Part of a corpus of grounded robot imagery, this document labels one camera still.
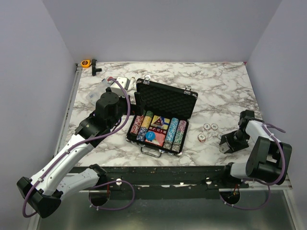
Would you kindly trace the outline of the blue small blind button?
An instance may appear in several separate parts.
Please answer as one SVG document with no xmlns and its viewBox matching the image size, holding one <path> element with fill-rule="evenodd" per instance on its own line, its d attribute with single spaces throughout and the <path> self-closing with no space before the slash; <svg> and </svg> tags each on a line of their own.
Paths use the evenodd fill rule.
<svg viewBox="0 0 307 230">
<path fill-rule="evenodd" d="M 151 142 L 155 139 L 155 132 L 153 131 L 148 131 L 145 135 L 145 138 L 147 141 Z"/>
</svg>

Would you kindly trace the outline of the red playing card deck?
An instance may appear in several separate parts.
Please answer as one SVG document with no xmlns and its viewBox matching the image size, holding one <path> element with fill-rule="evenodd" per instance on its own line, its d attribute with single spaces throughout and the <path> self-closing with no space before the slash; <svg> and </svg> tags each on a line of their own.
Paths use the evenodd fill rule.
<svg viewBox="0 0 307 230">
<path fill-rule="evenodd" d="M 148 143 L 151 143 L 151 144 L 154 144 L 154 145 L 161 147 L 161 146 L 163 146 L 164 140 L 165 140 L 165 135 L 155 133 L 155 139 L 153 141 L 149 142 L 145 139 L 145 142 L 148 142 Z"/>
</svg>

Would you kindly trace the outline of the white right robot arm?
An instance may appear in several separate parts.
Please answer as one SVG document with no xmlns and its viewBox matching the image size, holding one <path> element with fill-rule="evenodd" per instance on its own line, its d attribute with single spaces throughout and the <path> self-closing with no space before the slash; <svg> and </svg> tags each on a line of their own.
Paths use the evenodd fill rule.
<svg viewBox="0 0 307 230">
<path fill-rule="evenodd" d="M 292 146 L 280 141 L 269 129 L 284 130 L 257 119 L 251 110 L 240 113 L 238 130 L 221 136 L 223 152 L 235 153 L 254 142 L 251 154 L 245 163 L 229 163 L 221 175 L 223 186 L 230 188 L 240 180 L 254 180 L 265 185 L 281 185 L 286 178 L 292 154 Z"/>
</svg>

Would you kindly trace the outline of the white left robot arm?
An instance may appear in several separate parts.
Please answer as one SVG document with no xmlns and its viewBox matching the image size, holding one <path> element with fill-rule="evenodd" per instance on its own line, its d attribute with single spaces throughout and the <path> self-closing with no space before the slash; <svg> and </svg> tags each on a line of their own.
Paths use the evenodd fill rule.
<svg viewBox="0 0 307 230">
<path fill-rule="evenodd" d="M 105 138 L 120 131 L 128 119 L 123 115 L 142 115 L 145 101 L 135 92 L 135 104 L 127 94 L 118 96 L 107 91 L 97 100 L 95 110 L 84 119 L 66 146 L 40 171 L 30 178 L 22 177 L 17 187 L 24 198 L 22 214 L 30 218 L 38 214 L 47 218 L 61 202 L 84 189 L 102 189 L 110 184 L 121 185 L 121 179 L 110 180 L 107 172 L 97 164 L 83 172 L 68 177 L 67 174 L 85 155 L 95 149 Z"/>
</svg>

